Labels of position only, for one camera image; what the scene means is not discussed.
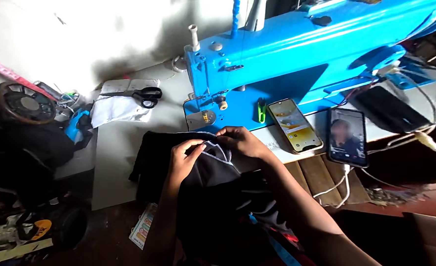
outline pink object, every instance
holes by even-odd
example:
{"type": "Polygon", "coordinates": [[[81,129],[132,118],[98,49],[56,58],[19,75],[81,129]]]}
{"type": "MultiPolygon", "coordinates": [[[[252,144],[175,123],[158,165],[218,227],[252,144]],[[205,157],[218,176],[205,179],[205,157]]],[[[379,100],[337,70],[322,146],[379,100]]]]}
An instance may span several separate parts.
{"type": "Polygon", "coordinates": [[[42,93],[43,95],[45,95],[47,98],[56,101],[56,99],[50,95],[49,93],[47,93],[45,90],[39,88],[38,86],[34,85],[33,83],[29,82],[28,80],[26,80],[25,78],[19,76],[18,74],[14,73],[13,70],[8,69],[7,67],[5,67],[4,65],[2,65],[0,63],[0,74],[7,77],[8,79],[15,81],[19,84],[22,84],[24,86],[26,86],[27,88],[32,89],[33,91],[36,91],[38,93],[42,93]]]}

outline white wall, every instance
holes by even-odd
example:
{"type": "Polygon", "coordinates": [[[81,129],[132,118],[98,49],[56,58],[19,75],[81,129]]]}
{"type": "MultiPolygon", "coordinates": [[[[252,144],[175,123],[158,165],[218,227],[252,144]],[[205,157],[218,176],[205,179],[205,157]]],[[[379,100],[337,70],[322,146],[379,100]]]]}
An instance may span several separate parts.
{"type": "MultiPolygon", "coordinates": [[[[240,26],[252,0],[242,2],[240,26]]],[[[190,24],[199,39],[231,29],[232,9],[233,0],[0,0],[0,62],[88,92],[183,53],[190,24]]]]}

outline smartphone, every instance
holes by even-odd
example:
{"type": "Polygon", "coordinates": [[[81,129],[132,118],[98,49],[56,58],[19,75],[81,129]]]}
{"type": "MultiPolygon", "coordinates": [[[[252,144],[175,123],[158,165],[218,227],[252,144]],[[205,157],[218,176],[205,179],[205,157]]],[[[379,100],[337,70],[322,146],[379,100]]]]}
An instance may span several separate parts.
{"type": "Polygon", "coordinates": [[[374,115],[394,133],[411,133],[432,124],[419,112],[380,86],[357,95],[355,100],[362,104],[361,109],[374,115]]]}
{"type": "Polygon", "coordinates": [[[308,123],[292,99],[277,101],[268,105],[275,123],[280,126],[293,153],[316,150],[323,147],[313,127],[308,123]]]}
{"type": "Polygon", "coordinates": [[[331,108],[327,136],[329,160],[362,168],[369,166],[363,112],[331,108]]]}

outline paper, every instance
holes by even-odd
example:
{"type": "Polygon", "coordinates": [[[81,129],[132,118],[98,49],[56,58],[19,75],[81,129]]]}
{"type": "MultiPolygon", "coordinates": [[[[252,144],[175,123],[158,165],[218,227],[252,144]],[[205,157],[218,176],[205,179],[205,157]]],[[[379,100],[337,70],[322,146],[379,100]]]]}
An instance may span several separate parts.
{"type": "MultiPolygon", "coordinates": [[[[101,93],[122,92],[142,89],[145,87],[159,87],[159,80],[116,80],[103,84],[101,93]]],[[[111,121],[147,122],[151,117],[152,109],[144,108],[138,100],[124,96],[100,95],[93,105],[92,126],[97,128],[111,121]]]]}
{"type": "Polygon", "coordinates": [[[145,239],[149,233],[149,229],[154,219],[154,215],[157,211],[157,204],[149,203],[145,208],[143,214],[139,217],[139,221],[132,230],[129,238],[134,242],[140,249],[144,248],[145,239]]]}

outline person's left hand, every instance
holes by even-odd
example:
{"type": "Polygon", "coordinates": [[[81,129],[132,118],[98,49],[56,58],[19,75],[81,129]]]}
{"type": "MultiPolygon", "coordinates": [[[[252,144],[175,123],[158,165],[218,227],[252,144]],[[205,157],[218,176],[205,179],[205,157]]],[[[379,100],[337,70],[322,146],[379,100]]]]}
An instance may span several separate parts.
{"type": "Polygon", "coordinates": [[[202,144],[203,142],[203,140],[188,140],[172,148],[169,166],[170,181],[180,184],[182,180],[189,175],[198,156],[207,147],[206,145],[202,144]],[[191,148],[193,145],[199,146],[197,146],[190,155],[186,155],[185,151],[191,148]]]}

